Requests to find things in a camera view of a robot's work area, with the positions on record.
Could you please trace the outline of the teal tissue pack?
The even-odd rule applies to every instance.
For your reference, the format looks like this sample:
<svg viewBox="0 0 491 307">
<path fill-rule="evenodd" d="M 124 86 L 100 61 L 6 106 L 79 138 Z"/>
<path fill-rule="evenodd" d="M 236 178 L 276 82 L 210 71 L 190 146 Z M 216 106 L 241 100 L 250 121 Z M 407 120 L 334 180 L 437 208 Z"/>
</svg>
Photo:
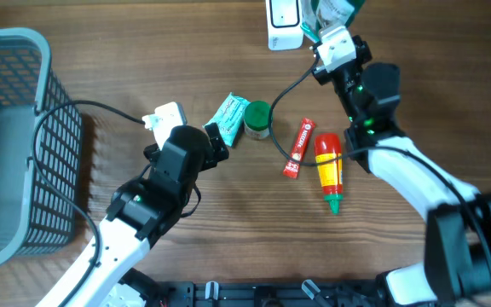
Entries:
<svg viewBox="0 0 491 307">
<path fill-rule="evenodd" d="M 243 124 L 245 110 L 250 104 L 245 98 L 229 93 L 205 126 L 216 123 L 224 143 L 232 147 Z"/>
</svg>

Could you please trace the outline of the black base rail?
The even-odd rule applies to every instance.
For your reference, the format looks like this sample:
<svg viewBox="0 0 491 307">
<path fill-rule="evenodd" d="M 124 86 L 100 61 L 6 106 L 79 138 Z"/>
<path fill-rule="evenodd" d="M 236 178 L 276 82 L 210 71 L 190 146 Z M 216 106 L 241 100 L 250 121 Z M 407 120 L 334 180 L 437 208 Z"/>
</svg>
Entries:
<svg viewBox="0 0 491 307">
<path fill-rule="evenodd" d="M 104 299 L 103 306 L 292 307 L 396 306 L 381 276 L 374 280 L 294 283 L 156 282 L 129 270 Z"/>
</svg>

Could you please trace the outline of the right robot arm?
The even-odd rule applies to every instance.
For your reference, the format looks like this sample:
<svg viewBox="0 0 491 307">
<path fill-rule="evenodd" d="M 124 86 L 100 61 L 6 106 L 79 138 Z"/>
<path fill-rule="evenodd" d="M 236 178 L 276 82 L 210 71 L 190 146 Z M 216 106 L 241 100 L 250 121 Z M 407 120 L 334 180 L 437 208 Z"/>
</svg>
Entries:
<svg viewBox="0 0 491 307">
<path fill-rule="evenodd" d="M 348 155 L 426 223 L 423 261 L 383 275 L 390 303 L 454 303 L 491 292 L 491 193 L 444 171 L 400 129 L 399 67 L 371 63 L 367 43 L 343 27 L 324 35 L 313 51 L 321 60 L 315 79 L 333 84 L 349 117 Z"/>
</svg>

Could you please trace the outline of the red Nescafe stick sachet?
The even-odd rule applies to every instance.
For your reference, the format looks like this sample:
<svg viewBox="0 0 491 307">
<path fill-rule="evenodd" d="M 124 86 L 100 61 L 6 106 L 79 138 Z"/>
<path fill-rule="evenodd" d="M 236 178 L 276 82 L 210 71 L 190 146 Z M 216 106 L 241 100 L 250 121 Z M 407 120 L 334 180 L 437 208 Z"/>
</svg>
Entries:
<svg viewBox="0 0 491 307">
<path fill-rule="evenodd" d="M 291 159 L 287 161 L 286 166 L 283 170 L 284 176 L 290 177 L 292 179 L 297 178 L 300 169 L 300 162 L 303 161 L 304 155 L 306 153 L 306 148 L 309 144 L 309 140 L 312 136 L 314 128 L 314 121 L 307 118 L 302 119 L 296 141 L 290 154 Z"/>
</svg>

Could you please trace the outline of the red sauce bottle green cap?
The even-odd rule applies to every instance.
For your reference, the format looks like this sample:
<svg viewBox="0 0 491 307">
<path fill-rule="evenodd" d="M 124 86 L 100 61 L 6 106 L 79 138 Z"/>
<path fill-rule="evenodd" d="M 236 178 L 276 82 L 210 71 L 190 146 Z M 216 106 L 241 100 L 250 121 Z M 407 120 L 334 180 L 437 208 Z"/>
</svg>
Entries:
<svg viewBox="0 0 491 307">
<path fill-rule="evenodd" d="M 321 182 L 323 199 L 333 215 L 339 214 L 344 199 L 342 148 L 334 133 L 320 134 L 315 138 L 315 163 Z"/>
</svg>

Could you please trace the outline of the grey plastic mesh basket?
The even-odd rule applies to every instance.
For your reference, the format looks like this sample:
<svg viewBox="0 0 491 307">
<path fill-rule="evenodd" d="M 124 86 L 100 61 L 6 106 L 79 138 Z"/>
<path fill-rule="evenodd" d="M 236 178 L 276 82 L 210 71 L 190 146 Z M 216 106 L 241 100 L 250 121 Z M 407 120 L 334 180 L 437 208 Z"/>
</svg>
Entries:
<svg viewBox="0 0 491 307">
<path fill-rule="evenodd" d="M 83 122 L 51 68 L 47 40 L 28 28 L 0 29 L 0 265 L 53 253 L 74 236 L 69 199 L 78 191 Z"/>
</svg>

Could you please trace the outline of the white barcode scanner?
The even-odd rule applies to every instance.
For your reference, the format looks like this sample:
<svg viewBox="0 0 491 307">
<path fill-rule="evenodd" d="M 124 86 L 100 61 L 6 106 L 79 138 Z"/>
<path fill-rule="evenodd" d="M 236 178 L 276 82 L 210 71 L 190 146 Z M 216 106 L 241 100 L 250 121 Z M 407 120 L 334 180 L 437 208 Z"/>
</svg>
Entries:
<svg viewBox="0 0 491 307">
<path fill-rule="evenodd" d="M 272 51 L 298 49 L 303 44 L 299 0 L 266 0 L 268 47 Z"/>
</svg>

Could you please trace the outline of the green lid jar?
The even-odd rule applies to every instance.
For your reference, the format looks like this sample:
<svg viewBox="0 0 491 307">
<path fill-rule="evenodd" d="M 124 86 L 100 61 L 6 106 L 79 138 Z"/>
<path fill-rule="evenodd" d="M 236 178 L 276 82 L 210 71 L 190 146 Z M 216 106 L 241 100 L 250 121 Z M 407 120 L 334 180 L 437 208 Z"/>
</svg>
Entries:
<svg viewBox="0 0 491 307">
<path fill-rule="evenodd" d="M 269 135 L 269 109 L 265 101 L 253 101 L 245 108 L 244 130 L 249 137 L 262 140 Z"/>
</svg>

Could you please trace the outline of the green 3M gloves package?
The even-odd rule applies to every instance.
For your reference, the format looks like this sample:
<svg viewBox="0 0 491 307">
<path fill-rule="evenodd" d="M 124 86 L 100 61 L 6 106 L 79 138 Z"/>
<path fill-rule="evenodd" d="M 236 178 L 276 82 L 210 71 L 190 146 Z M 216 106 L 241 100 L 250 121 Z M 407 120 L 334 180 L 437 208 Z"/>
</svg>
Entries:
<svg viewBox="0 0 491 307">
<path fill-rule="evenodd" d="M 334 25 L 349 27 L 364 3 L 365 0 L 301 0 L 304 36 L 318 43 L 322 28 Z"/>
</svg>

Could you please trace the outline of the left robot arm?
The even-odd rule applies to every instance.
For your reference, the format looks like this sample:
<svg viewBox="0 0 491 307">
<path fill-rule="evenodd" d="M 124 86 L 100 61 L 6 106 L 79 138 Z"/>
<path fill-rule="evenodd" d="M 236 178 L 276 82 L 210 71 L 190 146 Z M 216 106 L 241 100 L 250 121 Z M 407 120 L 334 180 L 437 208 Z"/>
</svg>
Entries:
<svg viewBox="0 0 491 307">
<path fill-rule="evenodd" d="M 181 218 L 198 190 L 202 171 L 228 158 L 217 124 L 199 130 L 174 127 L 163 146 L 144 150 L 148 175 L 119 187 L 101 220 L 97 238 L 40 301 L 42 306 L 164 305 L 165 287 L 136 270 L 156 242 Z"/>
</svg>

